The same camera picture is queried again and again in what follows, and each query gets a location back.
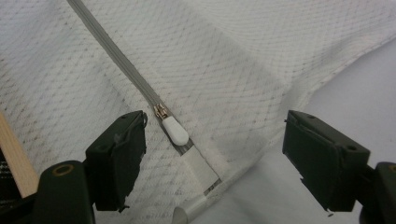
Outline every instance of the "white mesh fabric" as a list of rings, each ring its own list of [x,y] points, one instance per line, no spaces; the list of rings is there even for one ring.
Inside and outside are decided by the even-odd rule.
[[[396,34],[389,1],[83,1],[159,93],[223,181],[212,202],[281,133],[288,109]],[[202,194],[151,108],[65,2],[0,5],[0,107],[38,172],[83,160],[119,115],[148,113],[148,154],[122,214],[169,223]]]
[[[220,174],[214,198],[289,109],[396,30],[389,1],[83,2]]]
[[[142,109],[150,116],[148,153],[126,202],[131,208],[121,216],[96,213],[97,223],[163,223],[173,207],[200,193],[146,100],[129,81],[117,82],[124,74],[66,1],[10,0],[0,8],[0,106],[39,173],[83,161],[118,116]],[[124,99],[112,82],[133,98]]]

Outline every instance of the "zipper slider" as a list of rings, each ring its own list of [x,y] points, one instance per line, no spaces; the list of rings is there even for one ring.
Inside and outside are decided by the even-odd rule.
[[[163,121],[163,127],[171,138],[172,142],[177,146],[184,146],[189,142],[189,134],[177,122],[173,116],[169,116],[168,110],[161,104],[154,106],[155,115]]]

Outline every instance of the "screw hole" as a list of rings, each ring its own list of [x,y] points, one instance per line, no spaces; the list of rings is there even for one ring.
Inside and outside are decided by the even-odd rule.
[[[67,175],[72,172],[73,169],[74,166],[72,164],[63,164],[53,169],[52,174],[55,176]]]
[[[354,147],[354,146],[347,146],[346,148],[347,148],[347,149],[349,149],[349,150],[352,150],[352,151],[355,151],[355,150],[357,150],[357,148],[356,148],[356,147]]]

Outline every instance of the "zipper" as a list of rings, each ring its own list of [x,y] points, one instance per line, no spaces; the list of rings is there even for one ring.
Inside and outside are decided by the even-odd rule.
[[[189,138],[187,131],[176,120],[172,112],[166,107],[160,96],[151,88],[147,81],[140,75],[134,65],[122,53],[119,47],[108,36],[105,29],[99,24],[96,18],[85,7],[80,0],[68,0],[70,6],[76,11],[91,34],[104,48],[113,62],[140,90],[150,106],[153,108],[160,126],[171,140],[175,150],[183,155],[194,143]]]

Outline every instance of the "metal zipper slider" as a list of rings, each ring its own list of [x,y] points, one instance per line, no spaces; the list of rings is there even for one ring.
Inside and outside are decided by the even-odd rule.
[[[155,115],[163,121],[163,127],[177,146],[184,146],[189,142],[189,134],[173,116],[169,116],[167,109],[161,105],[154,106]]]

